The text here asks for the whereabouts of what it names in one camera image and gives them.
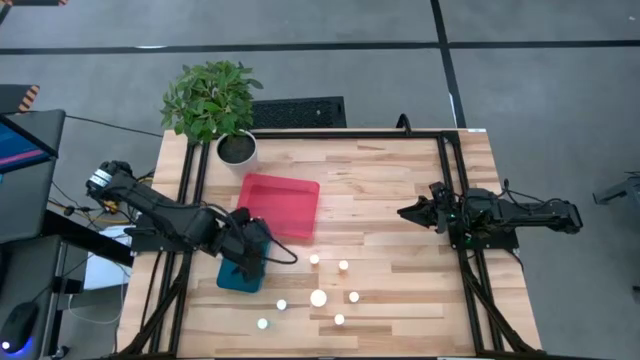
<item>plant pot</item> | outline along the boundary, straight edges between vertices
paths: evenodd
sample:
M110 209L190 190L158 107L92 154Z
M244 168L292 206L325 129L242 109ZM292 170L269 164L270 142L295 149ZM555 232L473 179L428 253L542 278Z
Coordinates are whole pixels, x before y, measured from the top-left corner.
M250 132L240 131L246 136L230 138L225 134L218 138L216 153L234 174L244 176L258 169L258 142Z

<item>potted plant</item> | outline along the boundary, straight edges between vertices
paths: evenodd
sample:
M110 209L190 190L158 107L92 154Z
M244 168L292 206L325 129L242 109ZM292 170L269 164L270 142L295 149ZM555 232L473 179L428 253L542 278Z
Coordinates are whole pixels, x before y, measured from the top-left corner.
M185 134L191 143L208 143L215 137L216 152L232 171L244 174L258 165L256 139L247 128L253 124L249 85L250 68L229 61L182 66L184 73L164 94L162 126Z

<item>black metal frame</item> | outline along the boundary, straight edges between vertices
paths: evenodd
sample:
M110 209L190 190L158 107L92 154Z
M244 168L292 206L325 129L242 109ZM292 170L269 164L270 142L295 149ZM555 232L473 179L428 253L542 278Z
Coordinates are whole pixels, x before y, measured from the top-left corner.
M184 157L184 163L182 165L182 175L180 177L180 186L178 187L178 198L176 201L180 204L184 204L187 198L187 189L189 187L189 175L191 174L191 166L193 163L193 154L195 153L196 145L187 145L187 152ZM164 269L162 271L162 281L160 283L160 294L158 295L158 305L167 297L169 292L169 285L171 284L171 276L173 275L173 268L175 263L176 253L174 251L167 252L167 258L164 263ZM160 347L160 336L162 334L161 319L151 335L151 344L149 350L151 353L158 352Z
M257 139L370 139L370 138L383 138L383 139L434 139L438 145L438 153L440 162L442 165L442 174L445 185L453 189L453 179L451 169L449 165L449 158L447 154L447 144L453 149L454 158L456 161L456 169L460 178L460 184L462 193L466 193L469 188L469 182L467 178L466 168L462 155L462 148L460 144L460 137L458 131L455 130L443 130L443 131L424 131L414 130L411 128L409 119L403 115L398 119L396 124L398 130L385 130L385 131L349 131L349 130L337 130L337 131L255 131L253 135ZM202 148L200 155L200 163L198 168L198 176L196 180L196 188L194 192L194 203L199 203L202 200L202 192L205 182L206 165L208 161L209 145L205 145ZM187 156L193 157L193 152L187 152ZM191 163L192 159L185 160L185 165ZM183 179L181 186L185 185L187 181L184 181L184 176L188 177L188 171L183 169ZM186 193L186 189L181 187L181 192ZM464 238L462 234L450 233L450 241L452 248L456 249L458 253L458 262L460 265L460 272L462 277L464 295L467 305L467 311L470 320L471 335L473 339L474 350L477 357L491 357L495 359L577 359L573 357L565 356L553 356L547 355L542 350L535 350L531 346L527 345L522 338L511 328L507 320L502 316L498 308L493 303L493 295L491 291L491 284L489 281L489 273L487 270L486 259L482 249L474 249L474 257L478 270L479 277L476 277L471 265L469 264L469 258L467 250L463 246ZM182 327L182 317L184 313L184 303L186 297L186 287L188 283L188 276L190 272L192 253L188 252L184 254L183 264L181 266L178 277L180 277L180 283L178 292L172 292L170 298L164 298L164 311L168 308L168 305L177 298L177 304L175 307L175 313L173 316L173 324L171 329L171 338L169 341L168 352L158 352L157 348L152 348L150 354L123 354L121 358L142 358L150 356L162 356L168 358L175 358L178 351L178 344L180 339L180 328ZM170 276L163 277L163 284L169 289ZM176 286L176 281L171 286L173 289ZM478 299L484 306L489 317L489 325L491 330L491 338L493 343L493 350L486 350L482 339L482 331L480 328L480 320L478 317L478 309L476 307L475 299ZM503 338L509 343L514 352L504 351Z

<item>computer mouse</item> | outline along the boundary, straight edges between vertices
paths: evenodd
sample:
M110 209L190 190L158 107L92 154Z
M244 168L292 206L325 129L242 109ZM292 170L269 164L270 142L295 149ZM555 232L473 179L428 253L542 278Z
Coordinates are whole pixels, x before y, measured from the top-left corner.
M0 346L4 352L13 354L26 345L37 315L38 305L34 302L22 303L11 310L0 329Z

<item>orange warning stripe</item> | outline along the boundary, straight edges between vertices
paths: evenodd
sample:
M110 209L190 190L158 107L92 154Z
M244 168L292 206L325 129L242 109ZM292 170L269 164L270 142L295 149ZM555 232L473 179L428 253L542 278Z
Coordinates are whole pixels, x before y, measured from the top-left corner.
M31 105L33 105L33 102L36 100L36 96L38 95L39 91L40 91L40 86L32 85L31 88L27 90L27 93L22 98L22 102L18 106L18 110L20 110L21 112L29 111L29 109L31 109Z

